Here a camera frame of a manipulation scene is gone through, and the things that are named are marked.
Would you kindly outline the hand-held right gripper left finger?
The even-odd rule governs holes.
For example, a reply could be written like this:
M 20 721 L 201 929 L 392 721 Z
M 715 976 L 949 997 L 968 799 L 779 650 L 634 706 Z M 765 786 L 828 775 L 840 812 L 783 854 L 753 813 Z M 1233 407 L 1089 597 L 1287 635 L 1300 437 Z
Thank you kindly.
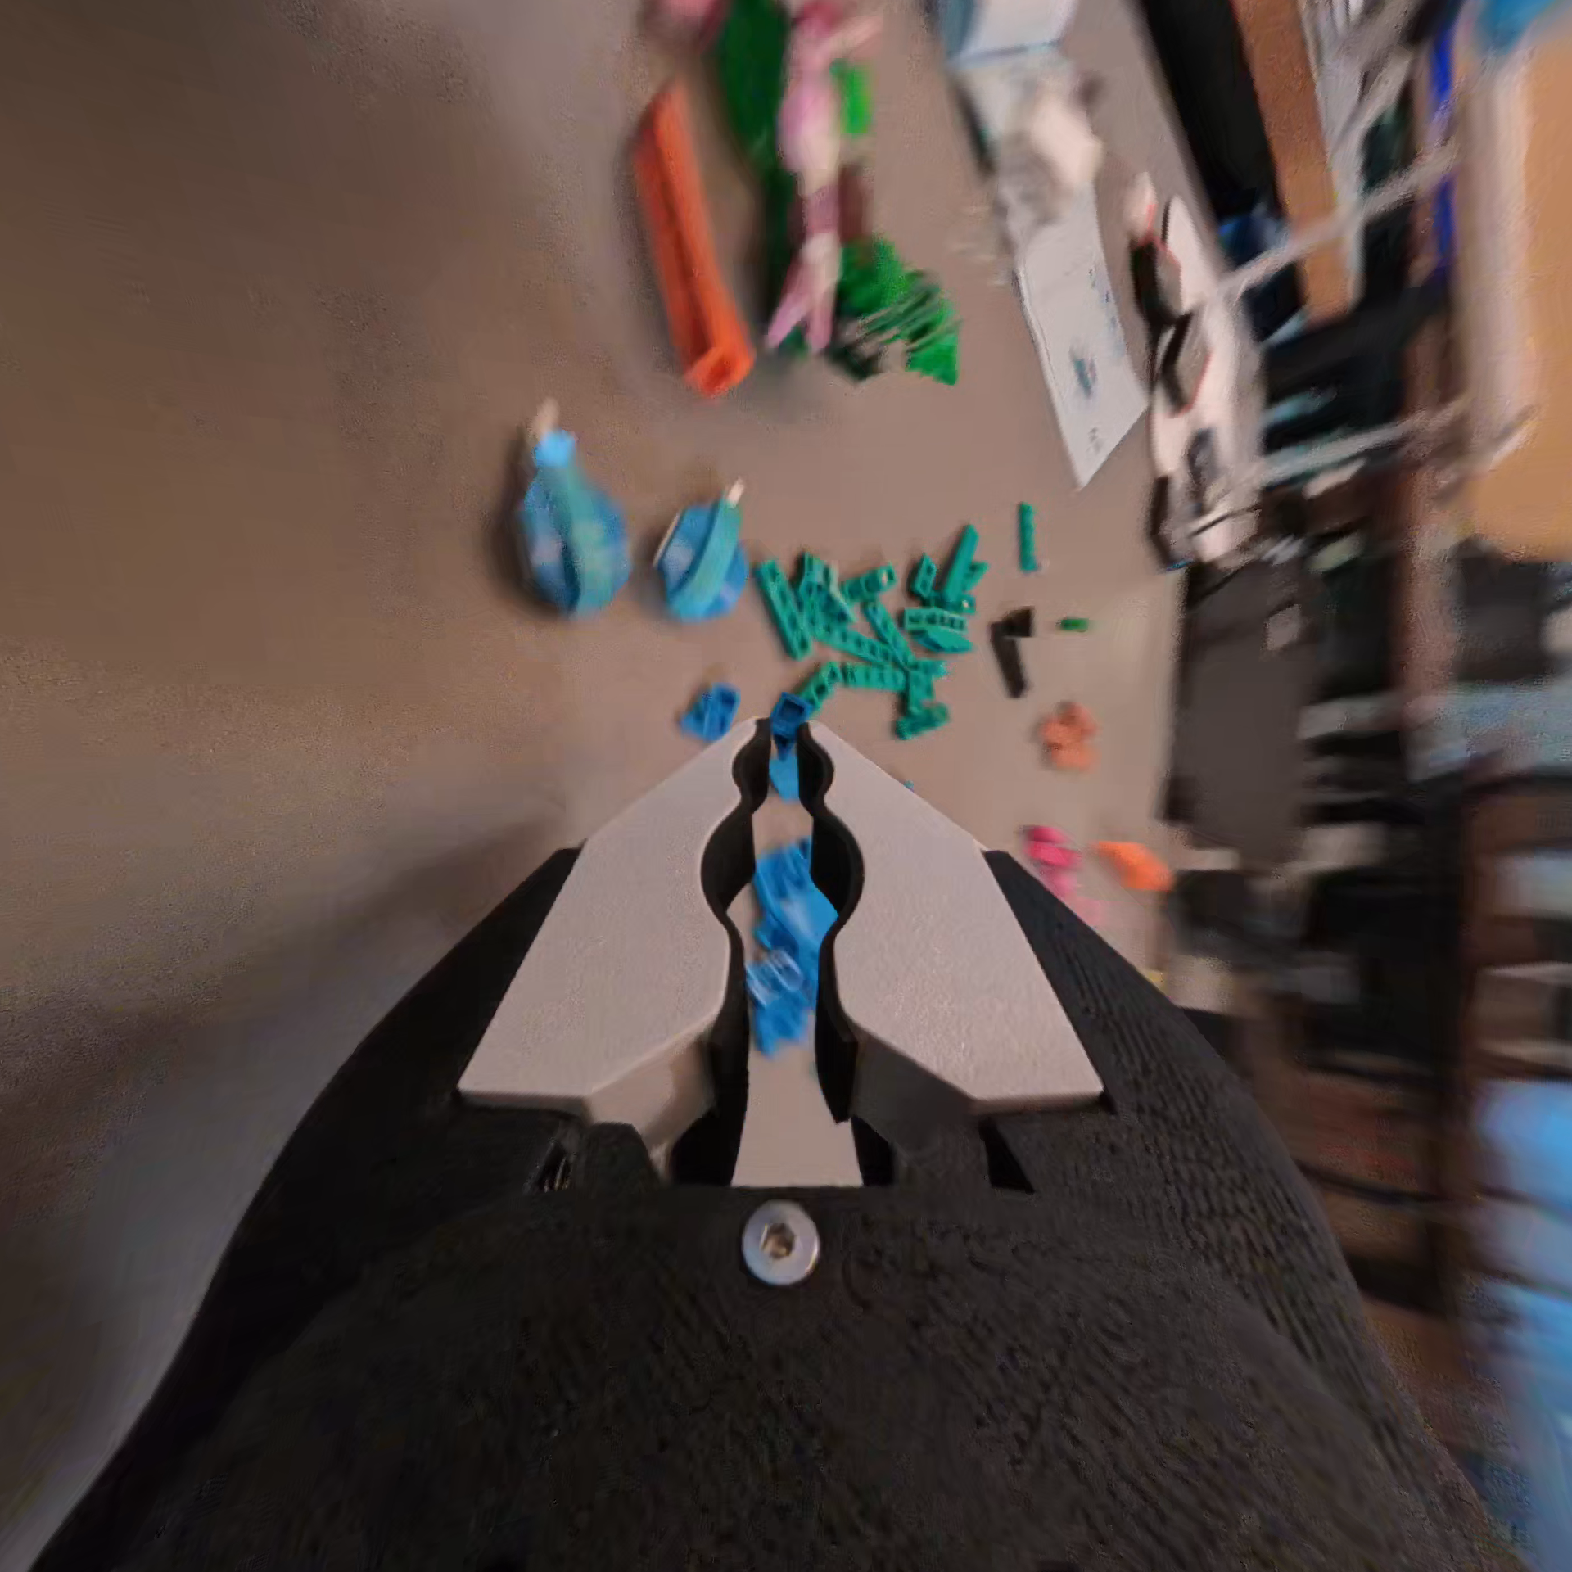
M 484 1027 L 472 1105 L 625 1124 L 687 1184 L 730 1184 L 750 1006 L 728 914 L 754 874 L 754 721 L 587 836 Z

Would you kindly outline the orange lego brick separator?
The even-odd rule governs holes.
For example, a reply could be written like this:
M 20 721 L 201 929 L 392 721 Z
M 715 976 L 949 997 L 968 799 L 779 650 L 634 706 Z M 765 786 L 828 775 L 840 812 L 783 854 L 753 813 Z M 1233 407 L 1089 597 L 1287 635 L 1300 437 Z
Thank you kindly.
M 718 265 L 680 81 L 662 85 L 644 108 L 630 162 L 644 245 L 680 377 L 702 398 L 721 398 L 753 373 L 754 350 Z

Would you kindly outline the lego instruction booklet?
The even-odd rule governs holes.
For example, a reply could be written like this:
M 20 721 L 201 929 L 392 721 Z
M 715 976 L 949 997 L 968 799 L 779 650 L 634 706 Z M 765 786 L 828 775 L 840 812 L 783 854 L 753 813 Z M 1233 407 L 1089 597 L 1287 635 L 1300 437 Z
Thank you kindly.
M 937 1 L 1071 477 L 1085 490 L 1146 411 L 1101 237 L 1097 85 L 1064 51 L 1076 1 Z

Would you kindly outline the white tray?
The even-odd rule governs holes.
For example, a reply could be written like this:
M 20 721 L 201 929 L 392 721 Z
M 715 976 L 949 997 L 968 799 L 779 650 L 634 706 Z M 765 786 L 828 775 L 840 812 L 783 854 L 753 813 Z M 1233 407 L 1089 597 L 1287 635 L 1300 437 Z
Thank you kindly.
M 1169 570 L 1246 555 L 1262 505 L 1257 350 L 1217 245 L 1180 196 L 1133 179 L 1131 284 L 1146 332 L 1146 536 Z

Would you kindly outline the blue lego fish assembly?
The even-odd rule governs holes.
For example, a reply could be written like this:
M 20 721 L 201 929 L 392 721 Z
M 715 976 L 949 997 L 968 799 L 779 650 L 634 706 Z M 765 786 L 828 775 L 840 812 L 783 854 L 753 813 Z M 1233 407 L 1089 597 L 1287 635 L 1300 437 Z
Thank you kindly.
M 545 398 L 524 432 L 513 539 L 521 570 L 569 619 L 599 613 L 630 577 L 629 526 L 580 465 L 579 437 Z
M 741 541 L 746 484 L 730 481 L 716 496 L 684 505 L 654 551 L 664 613 L 679 622 L 730 615 L 750 576 Z

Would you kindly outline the pile of blue lego pieces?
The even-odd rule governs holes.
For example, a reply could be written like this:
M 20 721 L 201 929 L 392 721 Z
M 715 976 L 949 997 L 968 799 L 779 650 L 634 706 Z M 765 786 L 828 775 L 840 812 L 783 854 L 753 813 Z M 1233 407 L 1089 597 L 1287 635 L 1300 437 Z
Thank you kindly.
M 772 847 L 758 862 L 758 923 L 744 981 L 753 1043 L 761 1056 L 806 1039 L 820 989 L 820 946 L 836 909 L 812 882 L 812 839 Z

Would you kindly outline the green lego flower model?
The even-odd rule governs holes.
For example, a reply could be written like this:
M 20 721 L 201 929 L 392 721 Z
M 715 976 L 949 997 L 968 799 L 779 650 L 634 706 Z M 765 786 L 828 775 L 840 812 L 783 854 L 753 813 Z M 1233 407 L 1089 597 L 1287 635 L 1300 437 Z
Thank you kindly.
M 943 285 L 871 227 L 862 1 L 644 1 L 671 43 L 709 57 L 716 103 L 760 196 L 767 350 L 827 358 L 864 381 L 890 362 L 959 379 L 959 317 Z

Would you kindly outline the wooden table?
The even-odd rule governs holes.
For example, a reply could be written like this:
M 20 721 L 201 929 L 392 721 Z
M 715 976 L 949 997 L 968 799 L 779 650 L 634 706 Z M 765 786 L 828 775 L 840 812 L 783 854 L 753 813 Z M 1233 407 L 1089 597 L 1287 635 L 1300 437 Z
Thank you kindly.
M 1298 238 L 1335 209 L 1335 182 L 1300 5 L 1230 1 L 1230 8 L 1268 135 L 1286 237 Z M 1306 251 L 1295 262 L 1295 271 L 1304 288 L 1310 325 L 1342 315 L 1359 290 L 1349 281 L 1344 247 L 1335 240 Z

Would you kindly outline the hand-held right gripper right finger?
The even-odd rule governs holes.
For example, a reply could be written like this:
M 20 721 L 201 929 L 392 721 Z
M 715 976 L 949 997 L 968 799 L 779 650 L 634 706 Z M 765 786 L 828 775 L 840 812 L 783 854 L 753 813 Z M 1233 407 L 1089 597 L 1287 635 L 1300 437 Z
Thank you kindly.
M 820 946 L 814 1066 L 839 1122 L 1079 1109 L 1103 1082 L 984 846 L 825 724 L 801 732 Z

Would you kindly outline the pile of teal lego pieces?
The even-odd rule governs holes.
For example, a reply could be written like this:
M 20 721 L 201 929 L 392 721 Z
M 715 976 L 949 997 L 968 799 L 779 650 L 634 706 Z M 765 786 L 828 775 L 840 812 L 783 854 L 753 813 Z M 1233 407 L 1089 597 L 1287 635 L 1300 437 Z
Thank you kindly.
M 942 555 L 923 551 L 908 567 L 881 561 L 849 577 L 820 553 L 801 553 L 794 567 L 753 566 L 781 652 L 803 665 L 788 690 L 810 701 L 808 724 L 852 692 L 890 700 L 898 739 L 949 727 L 938 687 L 974 647 L 976 587 L 990 573 L 979 541 L 966 523 Z

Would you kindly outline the pile of pink lego pieces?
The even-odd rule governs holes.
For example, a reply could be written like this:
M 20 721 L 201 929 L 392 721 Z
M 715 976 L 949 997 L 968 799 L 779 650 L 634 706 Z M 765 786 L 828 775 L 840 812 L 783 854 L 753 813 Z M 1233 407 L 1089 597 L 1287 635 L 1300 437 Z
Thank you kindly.
M 1048 892 L 1089 927 L 1103 923 L 1105 904 L 1098 896 L 1086 892 L 1085 854 L 1068 833 L 1048 824 L 1028 824 L 1023 829 L 1023 853 Z

